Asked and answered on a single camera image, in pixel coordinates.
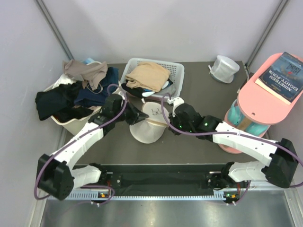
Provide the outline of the taupe garment on hamper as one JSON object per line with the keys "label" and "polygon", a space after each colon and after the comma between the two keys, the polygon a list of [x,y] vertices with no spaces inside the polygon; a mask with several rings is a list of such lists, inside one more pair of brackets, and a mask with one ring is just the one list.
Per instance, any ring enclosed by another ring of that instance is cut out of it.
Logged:
{"label": "taupe garment on hamper", "polygon": [[83,88],[90,86],[92,91],[97,90],[99,83],[106,77],[107,62],[92,62],[84,64],[77,60],[63,61],[62,68],[65,75],[74,80],[82,81]]}

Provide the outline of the beige folded garment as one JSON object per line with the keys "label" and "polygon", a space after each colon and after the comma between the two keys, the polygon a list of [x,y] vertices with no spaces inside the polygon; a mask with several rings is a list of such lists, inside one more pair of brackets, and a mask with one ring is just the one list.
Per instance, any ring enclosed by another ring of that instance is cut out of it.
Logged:
{"label": "beige folded garment", "polygon": [[140,62],[134,70],[126,74],[126,86],[144,88],[159,92],[168,81],[170,71],[154,62]]}

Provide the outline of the white perforated plastic basket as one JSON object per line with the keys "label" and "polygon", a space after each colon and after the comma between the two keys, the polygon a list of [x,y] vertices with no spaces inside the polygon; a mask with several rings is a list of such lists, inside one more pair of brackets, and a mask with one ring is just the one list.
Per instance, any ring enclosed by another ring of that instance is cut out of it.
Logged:
{"label": "white perforated plastic basket", "polygon": [[160,61],[160,60],[151,60],[151,59],[144,59],[144,58],[131,58],[125,66],[124,72],[121,76],[120,82],[125,83],[125,76],[126,74],[131,73],[140,62],[154,62],[163,68],[170,71],[169,79],[173,82],[175,87],[175,92],[171,95],[172,98],[176,98],[180,96],[183,81],[184,81],[184,74],[185,74],[185,67],[180,63],[169,62],[169,61]]}

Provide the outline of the grey garment in basket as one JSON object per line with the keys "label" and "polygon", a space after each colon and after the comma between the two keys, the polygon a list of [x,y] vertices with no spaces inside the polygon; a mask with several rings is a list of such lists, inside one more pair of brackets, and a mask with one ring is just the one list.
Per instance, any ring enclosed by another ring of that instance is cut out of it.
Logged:
{"label": "grey garment in basket", "polygon": [[172,96],[175,92],[176,92],[175,86],[172,84],[172,85],[166,87],[165,89],[162,89],[161,91],[156,92],[155,94],[153,94],[153,96],[162,97],[166,93],[169,93]]}

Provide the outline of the teal item under table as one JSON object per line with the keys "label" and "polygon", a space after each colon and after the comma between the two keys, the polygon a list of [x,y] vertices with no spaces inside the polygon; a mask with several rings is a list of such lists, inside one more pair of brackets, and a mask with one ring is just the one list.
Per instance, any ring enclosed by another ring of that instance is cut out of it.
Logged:
{"label": "teal item under table", "polygon": [[[236,99],[234,100],[234,102],[232,103],[229,109],[228,121],[235,126],[239,126],[241,123],[243,123],[244,119],[245,119],[245,115],[241,112]],[[244,131],[254,136],[260,136],[262,133],[265,133],[268,129],[269,129],[269,125],[263,125],[263,124],[251,122],[247,126],[247,128],[244,129]]]}

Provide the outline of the cream laundry hamper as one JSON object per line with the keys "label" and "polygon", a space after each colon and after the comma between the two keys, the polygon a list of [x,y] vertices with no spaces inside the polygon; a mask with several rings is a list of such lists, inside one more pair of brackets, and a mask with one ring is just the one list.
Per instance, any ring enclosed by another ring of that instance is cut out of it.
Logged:
{"label": "cream laundry hamper", "polygon": [[[60,84],[72,84],[72,83],[75,83],[75,82],[80,82],[82,84],[82,81],[71,79],[70,77],[68,77],[67,75],[65,75],[64,72],[63,72],[63,74],[59,77],[59,79],[50,88],[48,88],[45,91],[51,90],[51,89],[59,86]],[[107,91],[109,92],[110,87],[113,87],[113,86],[116,87],[116,90],[113,93],[119,92],[119,88],[117,88],[116,84],[109,85],[108,88],[107,88]],[[87,117],[84,117],[84,118],[81,118],[79,120],[78,119],[72,119],[72,120],[70,120],[68,122],[61,123],[57,119],[55,119],[53,116],[51,116],[50,118],[52,118],[55,121],[55,123],[57,123],[58,125],[63,126],[71,134],[76,135],[83,128],[83,126],[88,121],[88,119],[93,114],[97,113],[101,109],[101,107],[102,106],[92,106],[92,107],[89,107],[88,109],[93,110],[93,113],[91,115],[89,115]]]}

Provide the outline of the black garment pile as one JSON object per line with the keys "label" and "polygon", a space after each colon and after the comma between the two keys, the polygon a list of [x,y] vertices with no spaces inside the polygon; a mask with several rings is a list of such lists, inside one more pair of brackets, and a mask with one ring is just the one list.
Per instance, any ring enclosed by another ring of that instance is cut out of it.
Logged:
{"label": "black garment pile", "polygon": [[74,104],[81,88],[82,84],[75,82],[60,84],[51,90],[38,92],[35,103],[39,120],[44,121],[53,116],[59,122],[65,123],[91,115],[93,110],[82,106],[76,107]]}

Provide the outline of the black white sock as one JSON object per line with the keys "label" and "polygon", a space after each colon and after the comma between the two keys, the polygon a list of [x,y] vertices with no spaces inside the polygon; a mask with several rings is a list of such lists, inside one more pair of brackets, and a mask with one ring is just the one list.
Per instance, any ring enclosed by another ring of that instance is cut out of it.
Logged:
{"label": "black white sock", "polygon": [[[166,87],[172,85],[173,82],[168,79],[165,84],[163,85],[162,89],[165,89]],[[122,89],[125,90],[126,92],[128,92],[129,94],[131,94],[134,97],[138,97],[138,98],[146,98],[146,97],[150,97],[153,94],[155,94],[156,92],[153,90],[149,90],[147,88],[142,88],[142,87],[136,87],[136,88],[130,88],[126,85],[126,83],[123,83],[122,85]]]}

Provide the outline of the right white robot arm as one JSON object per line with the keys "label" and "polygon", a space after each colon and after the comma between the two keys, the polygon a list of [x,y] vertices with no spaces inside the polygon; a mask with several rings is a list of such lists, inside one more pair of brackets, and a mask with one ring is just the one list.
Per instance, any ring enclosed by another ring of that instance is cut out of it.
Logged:
{"label": "right white robot arm", "polygon": [[180,97],[168,98],[172,112],[164,118],[175,135],[194,136],[215,144],[234,148],[254,158],[253,162],[229,162],[221,170],[221,182],[232,187],[243,181],[267,181],[280,188],[293,187],[298,165],[293,143],[288,139],[267,140],[236,129],[211,115],[201,116]]}

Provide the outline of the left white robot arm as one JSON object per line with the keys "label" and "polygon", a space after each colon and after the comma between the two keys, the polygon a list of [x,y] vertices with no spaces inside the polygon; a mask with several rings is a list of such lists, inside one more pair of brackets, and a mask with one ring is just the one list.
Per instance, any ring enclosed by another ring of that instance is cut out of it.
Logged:
{"label": "left white robot arm", "polygon": [[43,154],[39,158],[35,189],[62,201],[76,188],[88,184],[99,188],[105,186],[107,175],[101,165],[89,164],[75,169],[75,164],[92,145],[114,129],[116,123],[134,125],[147,118],[148,114],[137,109],[122,96],[108,96],[100,111],[92,115],[81,131],[66,145],[51,155]]}

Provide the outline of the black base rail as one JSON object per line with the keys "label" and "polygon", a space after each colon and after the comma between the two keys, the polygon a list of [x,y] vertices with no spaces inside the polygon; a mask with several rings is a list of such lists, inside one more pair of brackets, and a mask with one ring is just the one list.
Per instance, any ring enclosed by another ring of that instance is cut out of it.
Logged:
{"label": "black base rail", "polygon": [[101,180],[89,188],[110,186],[116,196],[203,196],[237,190],[221,176],[223,164],[104,165]]}

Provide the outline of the dark blue paperback book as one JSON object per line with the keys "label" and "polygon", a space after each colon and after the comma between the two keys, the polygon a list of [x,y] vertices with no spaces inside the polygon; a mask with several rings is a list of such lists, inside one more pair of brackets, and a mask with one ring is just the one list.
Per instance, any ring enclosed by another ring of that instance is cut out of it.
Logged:
{"label": "dark blue paperback book", "polygon": [[290,105],[303,90],[303,62],[284,52],[256,79],[255,83]]}

